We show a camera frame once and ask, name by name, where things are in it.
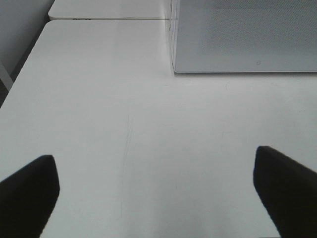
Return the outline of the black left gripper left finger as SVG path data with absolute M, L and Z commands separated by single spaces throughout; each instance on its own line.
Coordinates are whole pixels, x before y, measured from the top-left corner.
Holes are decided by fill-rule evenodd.
M 60 192 L 56 163 L 42 155 L 0 182 L 0 236 L 39 238 Z

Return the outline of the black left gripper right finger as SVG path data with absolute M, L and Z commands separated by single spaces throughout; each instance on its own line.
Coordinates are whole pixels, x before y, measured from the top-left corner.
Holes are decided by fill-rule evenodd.
M 269 146 L 256 150 L 255 190 L 282 238 L 317 236 L 317 174 Z

